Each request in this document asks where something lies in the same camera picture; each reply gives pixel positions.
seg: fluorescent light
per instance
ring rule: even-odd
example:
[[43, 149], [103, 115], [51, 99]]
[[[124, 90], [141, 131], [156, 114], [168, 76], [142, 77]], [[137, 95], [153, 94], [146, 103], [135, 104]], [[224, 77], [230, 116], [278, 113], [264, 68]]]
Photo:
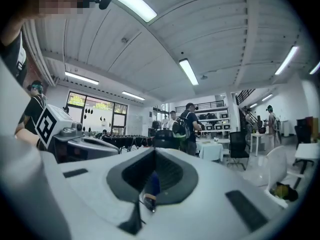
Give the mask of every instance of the fluorescent light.
[[145, 22], [151, 21], [157, 16], [156, 12], [150, 8], [143, 0], [118, 0], [132, 11], [138, 14]]
[[192, 70], [189, 61], [187, 58], [182, 59], [179, 61], [180, 66], [182, 67], [183, 71], [186, 73], [186, 76], [189, 78], [191, 84], [193, 84], [194, 86], [197, 86], [198, 80], [196, 78], [196, 75], [194, 73], [194, 71]]
[[128, 96], [131, 96], [131, 97], [137, 98], [137, 99], [142, 100], [142, 101], [144, 101], [144, 100], [145, 100], [145, 98], [141, 98], [141, 97], [139, 97], [139, 96], [137, 96], [137, 95], [134, 95], [134, 94], [129, 93], [129, 92], [126, 92], [126, 91], [123, 91], [123, 92], [122, 92], [122, 94], [125, 94], [125, 95], [128, 95]]
[[275, 75], [280, 75], [281, 72], [286, 68], [286, 66], [290, 63], [290, 61], [293, 59], [294, 55], [296, 54], [297, 50], [299, 49], [298, 46], [293, 46], [289, 52], [289, 54], [286, 56], [285, 60], [282, 62], [281, 66], [278, 68], [278, 70], [274, 73]]
[[96, 81], [96, 80], [92, 80], [90, 78], [87, 78], [87, 77], [84, 77], [84, 76], [81, 76], [81, 75], [78, 75], [78, 74], [74, 74], [74, 73], [70, 73], [70, 72], [64, 72], [66, 76], [68, 77], [71, 77], [71, 78], [76, 78], [76, 79], [79, 79], [79, 80], [82, 80], [82, 81], [86, 81], [86, 82], [89, 82], [91, 84], [94, 84], [94, 85], [98, 85], [99, 82]]
[[265, 100], [269, 99], [273, 94], [269, 94], [267, 97], [263, 98], [262, 101], [264, 102]]
[[318, 63], [318, 65], [315, 66], [314, 69], [311, 70], [311, 72], [309, 74], [313, 75], [314, 73], [316, 73], [318, 71], [319, 68], [320, 68], [320, 62]]

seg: black t-shirt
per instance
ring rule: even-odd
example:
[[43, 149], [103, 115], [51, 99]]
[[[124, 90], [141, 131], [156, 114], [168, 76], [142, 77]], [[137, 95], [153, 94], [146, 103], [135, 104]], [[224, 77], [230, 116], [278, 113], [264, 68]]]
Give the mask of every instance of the black t-shirt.
[[29, 101], [28, 106], [26, 107], [24, 114], [27, 117], [30, 117], [28, 122], [25, 125], [25, 128], [32, 132], [33, 134], [37, 134], [35, 130], [35, 126], [39, 120], [39, 117], [46, 106], [44, 98], [41, 94], [33, 96]]
[[190, 112], [190, 113], [189, 112], [190, 112], [190, 110], [185, 110], [180, 115], [180, 117], [187, 119], [187, 123], [188, 123], [189, 129], [190, 129], [190, 138], [189, 138], [189, 140], [191, 142], [196, 142], [195, 128], [194, 128], [193, 122], [198, 122], [198, 118], [197, 118], [197, 116], [196, 116], [196, 114], [194, 112]]
[[[22, 47], [21, 32], [8, 46], [4, 46], [0, 42], [0, 55], [11, 74], [15, 77], [19, 85], [22, 86], [27, 75], [27, 60], [26, 52]], [[22, 115], [19, 124], [24, 121], [24, 118], [25, 116]]]

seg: white pillar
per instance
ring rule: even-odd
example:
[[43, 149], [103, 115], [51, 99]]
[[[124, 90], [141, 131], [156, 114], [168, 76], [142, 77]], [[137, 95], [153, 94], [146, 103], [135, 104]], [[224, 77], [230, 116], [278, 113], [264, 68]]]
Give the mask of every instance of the white pillar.
[[153, 108], [152, 107], [145, 107], [142, 112], [142, 135], [148, 136], [148, 129], [152, 126], [152, 113]]
[[239, 116], [239, 108], [237, 104], [234, 102], [231, 92], [226, 91], [225, 97], [228, 105], [228, 112], [230, 118], [230, 127], [231, 132], [240, 131], [240, 116]]

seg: white chair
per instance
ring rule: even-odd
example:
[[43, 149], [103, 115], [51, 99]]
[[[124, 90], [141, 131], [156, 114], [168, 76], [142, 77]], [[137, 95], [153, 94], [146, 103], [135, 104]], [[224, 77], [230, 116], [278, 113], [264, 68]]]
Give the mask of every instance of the white chair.
[[270, 193], [270, 189], [276, 185], [277, 182], [281, 182], [287, 175], [293, 175], [298, 178], [304, 178], [302, 174], [293, 173], [287, 171], [287, 154], [284, 146], [278, 146], [271, 150], [266, 156], [267, 170], [268, 170], [268, 186], [264, 190], [265, 194], [271, 198], [275, 203], [283, 208], [287, 208], [288, 204], [285, 200], [274, 196]]

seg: black backpack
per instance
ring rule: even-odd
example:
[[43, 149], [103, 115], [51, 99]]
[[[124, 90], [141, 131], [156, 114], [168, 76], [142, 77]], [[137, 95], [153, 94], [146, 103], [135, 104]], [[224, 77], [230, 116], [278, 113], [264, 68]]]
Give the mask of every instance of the black backpack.
[[178, 119], [172, 125], [172, 131], [174, 133], [175, 138], [184, 138], [187, 140], [190, 138], [190, 128], [188, 125], [188, 116], [191, 112], [189, 112], [186, 117], [179, 116]]

